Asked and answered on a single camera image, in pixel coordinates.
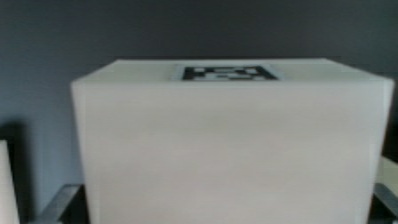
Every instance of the top face of cube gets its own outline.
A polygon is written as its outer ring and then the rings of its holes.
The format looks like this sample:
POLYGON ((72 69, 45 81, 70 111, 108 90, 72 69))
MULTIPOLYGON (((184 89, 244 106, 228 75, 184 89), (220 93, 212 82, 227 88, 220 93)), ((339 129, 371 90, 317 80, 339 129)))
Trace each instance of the top face of cube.
POLYGON ((117 60, 74 83, 252 85, 388 81, 326 59, 117 60))

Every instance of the dark background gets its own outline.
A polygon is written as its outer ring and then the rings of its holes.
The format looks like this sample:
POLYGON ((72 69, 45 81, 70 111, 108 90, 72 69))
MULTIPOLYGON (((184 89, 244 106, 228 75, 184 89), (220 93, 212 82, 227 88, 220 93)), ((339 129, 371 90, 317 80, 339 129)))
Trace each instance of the dark background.
MULTIPOLYGON (((0 137, 24 220, 81 183, 70 80, 117 58, 275 57, 326 57, 394 78, 398 1, 0 1, 0 137)), ((396 109, 388 136, 394 125, 396 109)), ((385 145, 390 156, 392 137, 385 145)))

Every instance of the front face of cube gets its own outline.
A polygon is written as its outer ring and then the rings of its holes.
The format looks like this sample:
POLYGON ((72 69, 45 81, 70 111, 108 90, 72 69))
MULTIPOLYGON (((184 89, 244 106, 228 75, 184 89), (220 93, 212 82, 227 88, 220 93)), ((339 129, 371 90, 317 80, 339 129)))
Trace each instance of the front face of cube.
MULTIPOLYGON (((225 73, 189 79, 246 78, 225 73)), ((79 86, 92 223, 364 223, 385 125, 380 88, 79 86)))

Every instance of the white box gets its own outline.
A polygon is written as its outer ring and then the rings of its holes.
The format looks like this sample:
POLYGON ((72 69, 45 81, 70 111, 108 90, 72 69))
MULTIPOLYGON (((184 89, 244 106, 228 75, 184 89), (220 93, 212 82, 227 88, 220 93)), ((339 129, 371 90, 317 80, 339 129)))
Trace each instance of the white box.
POLYGON ((92 224, 364 224, 390 91, 324 59, 115 61, 72 83, 92 224))

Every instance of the white object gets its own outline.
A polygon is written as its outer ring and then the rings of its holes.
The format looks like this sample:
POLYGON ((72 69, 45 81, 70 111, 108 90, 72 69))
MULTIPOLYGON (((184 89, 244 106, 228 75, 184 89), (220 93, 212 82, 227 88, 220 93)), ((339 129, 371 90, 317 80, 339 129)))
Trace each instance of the white object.
POLYGON ((0 224, 17 224, 13 185, 5 141, 0 141, 0 224))
POLYGON ((364 224, 390 91, 324 59, 115 61, 72 83, 92 224, 364 224))

